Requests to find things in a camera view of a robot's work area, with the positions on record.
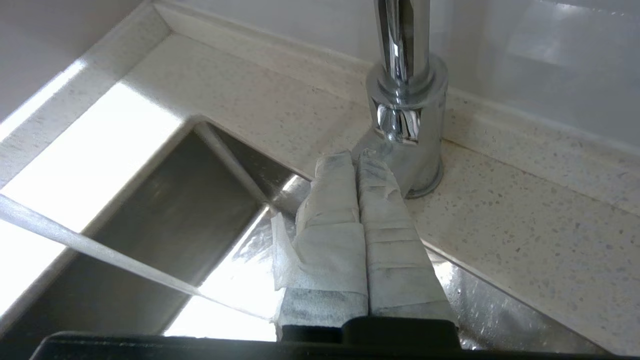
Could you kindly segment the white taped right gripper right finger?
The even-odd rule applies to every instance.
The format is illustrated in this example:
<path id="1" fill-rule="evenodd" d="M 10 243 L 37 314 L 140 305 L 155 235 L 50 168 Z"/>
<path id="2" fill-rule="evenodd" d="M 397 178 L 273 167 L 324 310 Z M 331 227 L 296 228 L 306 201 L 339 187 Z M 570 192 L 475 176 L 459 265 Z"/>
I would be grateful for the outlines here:
<path id="1" fill-rule="evenodd" d="M 357 182 L 369 314 L 448 321 L 458 326 L 397 180 L 374 150 L 359 155 Z"/>

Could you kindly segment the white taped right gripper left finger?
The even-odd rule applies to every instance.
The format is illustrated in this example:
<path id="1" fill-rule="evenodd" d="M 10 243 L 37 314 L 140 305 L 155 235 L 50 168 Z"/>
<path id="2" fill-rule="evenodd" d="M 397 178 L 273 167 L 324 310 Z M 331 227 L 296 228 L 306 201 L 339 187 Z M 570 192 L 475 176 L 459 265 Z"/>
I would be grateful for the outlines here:
<path id="1" fill-rule="evenodd" d="M 365 233 L 349 151 L 318 158 L 310 192 L 295 215 L 271 220 L 274 325 L 279 341 L 339 341 L 343 326 L 369 313 Z"/>

